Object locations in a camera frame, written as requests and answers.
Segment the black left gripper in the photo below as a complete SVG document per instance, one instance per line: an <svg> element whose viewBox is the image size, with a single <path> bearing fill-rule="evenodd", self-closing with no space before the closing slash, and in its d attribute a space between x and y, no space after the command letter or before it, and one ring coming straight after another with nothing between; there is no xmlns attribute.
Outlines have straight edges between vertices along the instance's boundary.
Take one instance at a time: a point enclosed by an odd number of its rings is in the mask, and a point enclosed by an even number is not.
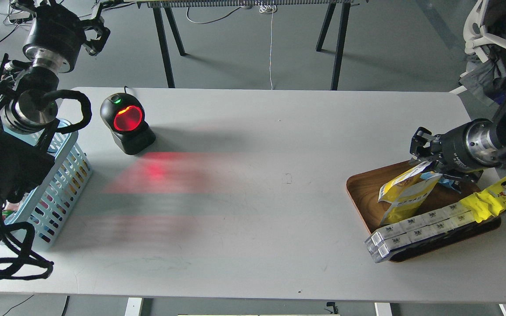
<svg viewBox="0 0 506 316"><path fill-rule="evenodd" d="M82 44L90 56L102 52L111 31L104 25L101 14L109 3L99 2L86 20L68 17L35 18L22 48L23 54L34 60L36 52L49 50L63 58L58 71L71 72L76 66ZM95 31L96 38L86 40L83 30Z"/></svg>

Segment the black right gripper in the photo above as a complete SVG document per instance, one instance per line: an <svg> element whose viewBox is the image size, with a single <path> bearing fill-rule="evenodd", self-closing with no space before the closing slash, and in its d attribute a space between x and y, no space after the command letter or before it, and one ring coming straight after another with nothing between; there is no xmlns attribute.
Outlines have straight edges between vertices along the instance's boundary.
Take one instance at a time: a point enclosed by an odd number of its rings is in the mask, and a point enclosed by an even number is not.
<svg viewBox="0 0 506 316"><path fill-rule="evenodd" d="M484 169L499 166L494 122L476 119L444 134L419 127L410 141L410 165L431 162L448 180L477 183Z"/></svg>

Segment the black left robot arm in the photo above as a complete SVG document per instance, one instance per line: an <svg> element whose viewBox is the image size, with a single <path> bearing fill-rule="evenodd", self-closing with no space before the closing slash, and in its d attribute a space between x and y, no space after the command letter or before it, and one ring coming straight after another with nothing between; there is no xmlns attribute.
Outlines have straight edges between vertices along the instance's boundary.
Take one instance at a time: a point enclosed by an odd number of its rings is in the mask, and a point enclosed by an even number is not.
<svg viewBox="0 0 506 316"><path fill-rule="evenodd" d="M6 202L20 202L44 182L55 165L48 153L54 135L90 123L89 98L59 90L58 73L74 70L82 48L91 56L102 51L110 30L101 12L115 2L100 2L86 20L55 0L10 4L30 13L33 22L22 49L28 61L5 54L0 62L0 280L36 280L48 278L54 264L33 250L32 224L6 225L2 212Z"/></svg>

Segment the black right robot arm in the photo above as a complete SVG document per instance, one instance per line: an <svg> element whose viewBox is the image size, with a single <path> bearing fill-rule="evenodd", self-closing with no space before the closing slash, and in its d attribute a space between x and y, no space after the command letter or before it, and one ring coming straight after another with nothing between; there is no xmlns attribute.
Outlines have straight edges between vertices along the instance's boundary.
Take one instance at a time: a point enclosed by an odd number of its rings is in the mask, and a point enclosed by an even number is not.
<svg viewBox="0 0 506 316"><path fill-rule="evenodd" d="M506 169L506 91L492 119L478 118L444 134L419 127L409 152L411 165L423 162L450 180L476 183L486 169Z"/></svg>

